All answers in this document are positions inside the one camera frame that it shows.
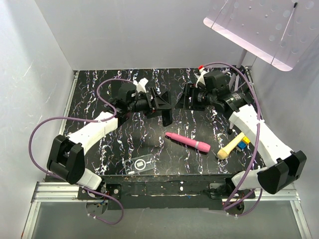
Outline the phone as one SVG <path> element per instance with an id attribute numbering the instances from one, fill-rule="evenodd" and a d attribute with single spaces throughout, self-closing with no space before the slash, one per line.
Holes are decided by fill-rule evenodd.
<path id="1" fill-rule="evenodd" d="M 161 112 L 162 125 L 164 127 L 172 124 L 172 110 L 164 110 Z"/>

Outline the clear phone case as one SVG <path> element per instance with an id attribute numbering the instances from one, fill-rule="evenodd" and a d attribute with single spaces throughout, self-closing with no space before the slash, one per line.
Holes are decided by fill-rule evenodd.
<path id="1" fill-rule="evenodd" d="M 124 161 L 124 169 L 127 175 L 134 175 L 155 169 L 155 157 L 147 154 Z"/>

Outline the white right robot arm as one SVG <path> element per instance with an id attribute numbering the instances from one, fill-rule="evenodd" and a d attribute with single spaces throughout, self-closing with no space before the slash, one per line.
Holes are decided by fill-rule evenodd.
<path id="1" fill-rule="evenodd" d="M 237 198 L 244 190 L 257 188 L 276 194 L 299 179 L 307 157 L 301 150 L 293 151 L 276 137 L 265 122 L 258 119 L 245 93 L 230 91 L 228 79 L 229 76 L 220 71 L 200 70 L 195 84 L 185 84 L 175 107 L 193 111 L 214 107 L 248 137 L 262 157 L 263 168 L 249 173 L 241 171 L 226 179 L 225 191 L 229 197 Z"/>

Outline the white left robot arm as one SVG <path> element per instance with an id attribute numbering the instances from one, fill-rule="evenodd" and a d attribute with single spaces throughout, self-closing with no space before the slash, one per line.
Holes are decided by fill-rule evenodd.
<path id="1" fill-rule="evenodd" d="M 171 109 L 169 91 L 159 95 L 153 87 L 144 92 L 138 91 L 138 87 L 131 83 L 124 83 L 94 122 L 68 136 L 58 135 L 53 140 L 47 169 L 69 184 L 89 188 L 93 198 L 101 199 L 106 193 L 105 183 L 85 166 L 85 155 L 89 149 L 123 125 L 131 113 L 142 112 L 149 119 L 161 117 L 163 126 L 168 126 L 172 123 Z"/>

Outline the pink toy microphone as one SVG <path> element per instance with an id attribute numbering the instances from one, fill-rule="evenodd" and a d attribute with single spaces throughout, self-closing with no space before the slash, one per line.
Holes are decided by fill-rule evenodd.
<path id="1" fill-rule="evenodd" d="M 208 153 L 210 151 L 210 145 L 205 142 L 197 141 L 197 140 L 194 140 L 176 133 L 171 133 L 171 132 L 166 132 L 165 136 L 169 137 L 172 140 L 191 146 L 204 153 Z"/>

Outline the cream wooden toy microphone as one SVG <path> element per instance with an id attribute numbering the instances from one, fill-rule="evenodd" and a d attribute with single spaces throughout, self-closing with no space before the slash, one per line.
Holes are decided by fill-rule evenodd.
<path id="1" fill-rule="evenodd" d="M 226 159 L 230 152 L 242 141 L 245 137 L 244 133 L 238 134 L 232 141 L 230 141 L 225 147 L 220 149 L 217 153 L 217 158 L 220 160 Z"/>

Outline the blue toy brick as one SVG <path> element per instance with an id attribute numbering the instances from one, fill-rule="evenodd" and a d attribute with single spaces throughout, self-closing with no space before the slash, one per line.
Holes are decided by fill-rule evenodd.
<path id="1" fill-rule="evenodd" d="M 244 150 L 245 148 L 247 147 L 247 144 L 243 141 L 240 141 L 237 146 L 236 146 L 236 149 L 239 150 L 239 151 L 242 151 Z"/>

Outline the yellow toy brick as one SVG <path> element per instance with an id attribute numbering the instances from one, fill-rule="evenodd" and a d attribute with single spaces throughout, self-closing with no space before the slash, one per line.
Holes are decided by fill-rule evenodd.
<path id="1" fill-rule="evenodd" d="M 243 142 L 245 143 L 245 144 L 249 144 L 250 143 L 250 140 L 249 140 L 249 138 L 248 137 L 244 137 L 243 138 Z"/>

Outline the lilac music stand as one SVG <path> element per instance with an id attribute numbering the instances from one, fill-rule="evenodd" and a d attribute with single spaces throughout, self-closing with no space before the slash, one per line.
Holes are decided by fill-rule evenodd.
<path id="1" fill-rule="evenodd" d="M 288 72 L 319 35 L 319 2 L 213 0 L 203 23 L 278 70 Z"/>

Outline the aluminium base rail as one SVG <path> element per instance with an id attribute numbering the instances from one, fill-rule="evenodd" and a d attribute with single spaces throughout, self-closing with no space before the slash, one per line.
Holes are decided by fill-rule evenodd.
<path id="1" fill-rule="evenodd" d="M 23 239 L 31 238 L 42 202 L 85 202 L 85 200 L 78 199 L 79 189 L 80 187 L 78 186 L 68 185 L 63 182 L 38 182 L 32 195 L 30 211 L 21 237 Z M 301 237 L 303 239 L 312 237 L 303 214 L 299 194 L 293 184 L 287 186 L 276 195 L 271 195 L 267 192 L 262 193 L 260 201 L 290 202 Z"/>

